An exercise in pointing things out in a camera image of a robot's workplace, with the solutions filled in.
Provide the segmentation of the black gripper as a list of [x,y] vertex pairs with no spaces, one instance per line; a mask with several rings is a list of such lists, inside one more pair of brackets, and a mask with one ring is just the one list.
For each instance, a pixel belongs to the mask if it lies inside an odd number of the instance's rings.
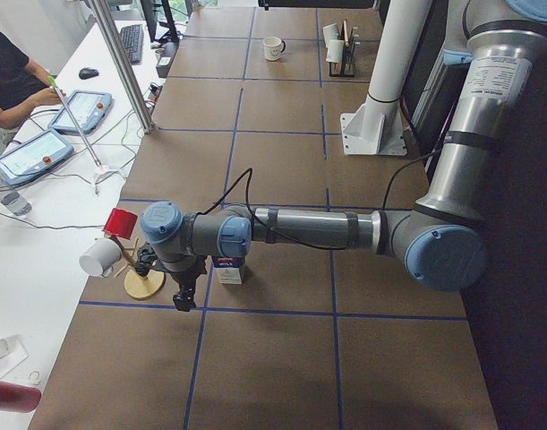
[[176,269],[170,271],[171,278],[179,286],[178,293],[173,296],[173,302],[178,311],[191,310],[196,307],[194,300],[196,282],[201,275],[207,273],[206,260],[206,255],[185,256],[177,263]]

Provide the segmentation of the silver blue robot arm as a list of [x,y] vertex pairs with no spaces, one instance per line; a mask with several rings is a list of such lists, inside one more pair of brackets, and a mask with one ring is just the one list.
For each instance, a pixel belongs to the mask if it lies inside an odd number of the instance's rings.
[[480,189],[506,118],[547,52],[547,1],[452,1],[443,48],[445,63],[466,65],[467,75],[430,188],[412,210],[367,215],[245,205],[184,213],[155,202],[140,226],[157,266],[179,285],[175,307],[194,308],[208,257],[243,258],[253,242],[370,248],[400,260],[427,288],[453,292],[474,284],[487,266]]

